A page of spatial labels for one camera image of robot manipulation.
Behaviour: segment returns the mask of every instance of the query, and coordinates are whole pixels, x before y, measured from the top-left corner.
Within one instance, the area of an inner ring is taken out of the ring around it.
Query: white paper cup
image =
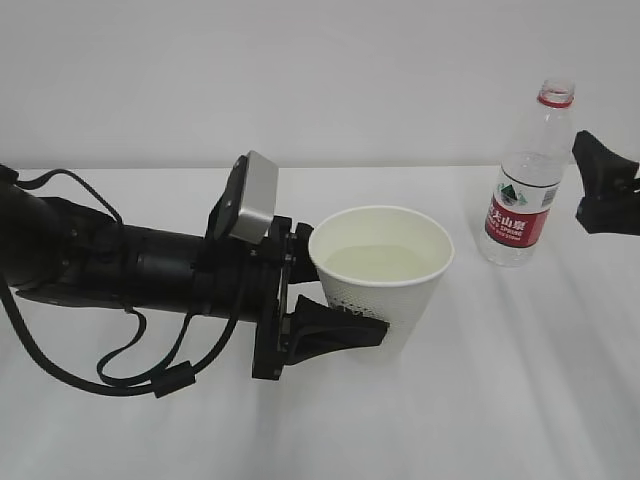
[[[374,245],[399,246],[419,256],[424,260],[419,276],[413,272],[412,278],[370,281],[344,276],[327,267],[337,251]],[[361,349],[368,359],[386,360],[402,351],[453,261],[454,247],[446,230],[422,213],[402,207],[367,206],[337,213],[318,225],[309,239],[309,256],[331,308],[389,323],[381,346]]]

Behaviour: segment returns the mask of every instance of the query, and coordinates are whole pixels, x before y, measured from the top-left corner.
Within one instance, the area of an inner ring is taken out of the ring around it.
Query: black clamp
[[[576,218],[585,230],[640,235],[639,164],[608,150],[587,131],[576,135],[573,155],[584,186]]]

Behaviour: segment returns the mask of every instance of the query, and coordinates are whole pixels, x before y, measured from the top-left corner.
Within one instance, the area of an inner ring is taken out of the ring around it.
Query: table surface
[[[36,172],[26,172],[25,177]],[[224,169],[81,172],[130,224],[203,234]],[[589,236],[567,171],[533,261],[477,252],[495,167],[284,169],[277,213],[317,224],[357,205],[420,210],[457,256],[402,356],[383,366],[339,352],[252,380],[253,329],[240,324],[198,383],[156,400],[76,391],[40,371],[0,314],[2,478],[637,479],[640,475],[640,239]],[[94,206],[70,180],[45,193]],[[294,287],[322,299],[318,284]],[[21,302],[50,357],[95,379],[135,320]],[[138,373],[180,327],[150,312],[146,337],[113,362]],[[193,322],[180,359],[223,328]]]

